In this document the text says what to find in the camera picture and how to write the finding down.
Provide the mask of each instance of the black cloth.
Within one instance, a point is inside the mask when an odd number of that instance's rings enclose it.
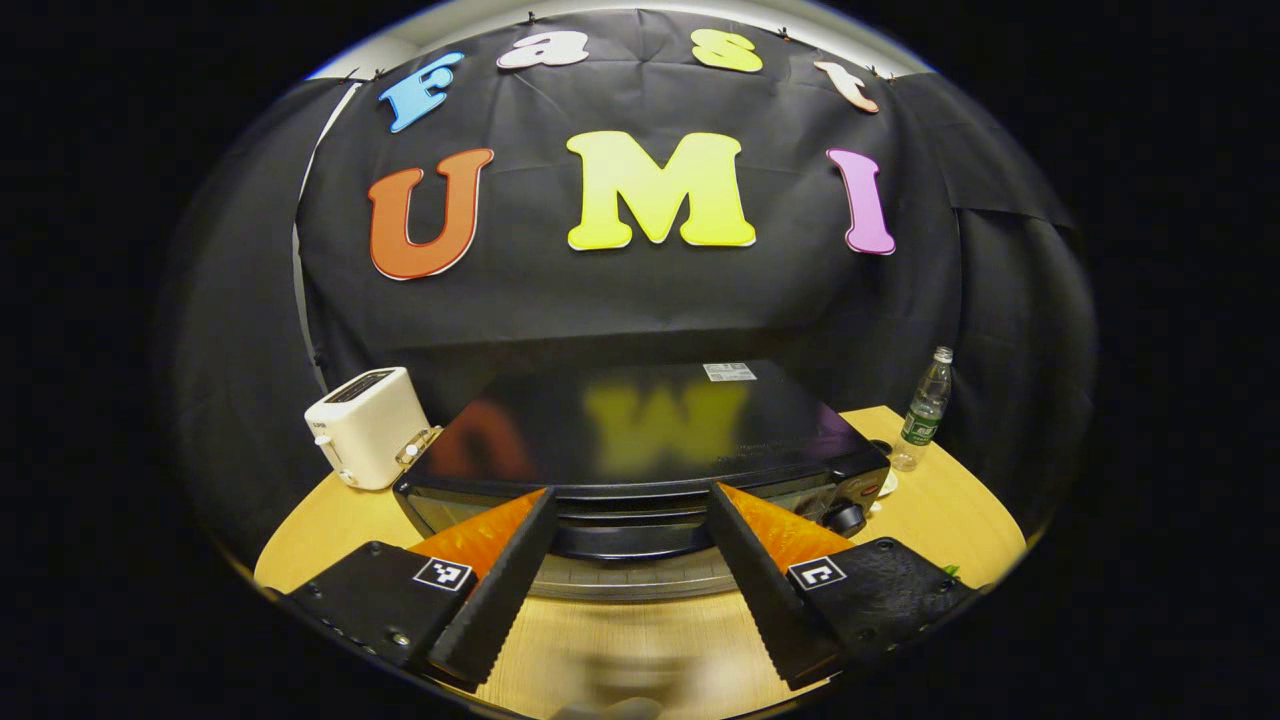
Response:
[[[699,63],[690,32],[740,33],[758,73]],[[576,29],[590,56],[499,70],[535,32]],[[444,53],[447,100],[399,133],[378,96]],[[860,78],[865,114],[813,67]],[[1007,132],[933,73],[888,82],[759,28],[684,13],[611,10],[466,38],[361,85],[306,156],[346,87],[312,81],[246,136],[193,211],[175,310],[186,331],[170,375],[197,503],[244,557],[328,465],[303,410],[319,398],[298,328],[289,222],[297,213],[307,323],[330,387],[375,366],[408,368],[433,423],[448,423],[498,374],[563,366],[769,357],[837,410],[902,413],[933,348],[956,350],[938,439],[1028,534],[1048,516],[1092,411],[1096,329],[1074,222]],[[756,229],[745,249],[666,242],[632,227],[620,250],[575,251],[582,163],[566,141],[623,131],[659,165],[687,133],[742,145],[737,183]],[[421,168],[408,232],[443,225],[439,160],[489,147],[479,222],[447,272],[397,282],[370,259],[371,184]],[[849,202],[828,149],[872,158],[896,252],[850,251]]]
[[[155,319],[159,411],[210,530],[248,566],[329,471],[302,413],[320,386],[293,292],[311,150],[349,85],[308,81],[232,146],[177,233]]]

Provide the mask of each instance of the pink letter i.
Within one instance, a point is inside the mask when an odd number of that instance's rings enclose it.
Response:
[[[893,238],[884,229],[884,213],[881,210],[879,192],[876,190],[876,174],[879,165],[870,158],[849,150],[828,150],[827,158],[840,168],[845,178],[845,193],[849,195],[849,232],[845,242],[854,252],[872,255],[892,255]]]

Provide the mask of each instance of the bottle label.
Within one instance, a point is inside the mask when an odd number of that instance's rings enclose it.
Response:
[[[911,445],[929,445],[933,441],[933,433],[938,429],[938,423],[942,419],[931,420],[929,418],[922,418],[910,410],[906,411],[906,423],[902,425],[902,439]]]

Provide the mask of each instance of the orange letter u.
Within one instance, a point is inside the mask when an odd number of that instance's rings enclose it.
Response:
[[[476,206],[480,202],[480,168],[493,160],[493,150],[480,147],[440,160],[435,172],[447,178],[444,229],[431,242],[408,238],[408,204],[422,169],[392,173],[369,188],[374,201],[374,222],[369,232],[369,254],[378,272],[394,281],[410,281],[448,270],[466,255],[476,234]]]

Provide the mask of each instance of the sticker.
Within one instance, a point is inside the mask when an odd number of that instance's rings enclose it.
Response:
[[[797,562],[787,568],[787,573],[795,578],[804,589],[820,588],[831,583],[838,583],[846,578],[845,573],[831,561],[829,557],[819,557],[805,562]]]
[[[746,363],[705,363],[703,369],[713,383],[730,383],[737,380],[754,380],[755,374],[746,366]]]
[[[471,575],[470,565],[433,557],[430,562],[422,565],[422,569],[417,571],[417,575],[413,575],[413,579],[426,585],[458,592],[458,588],[462,587],[468,575]]]

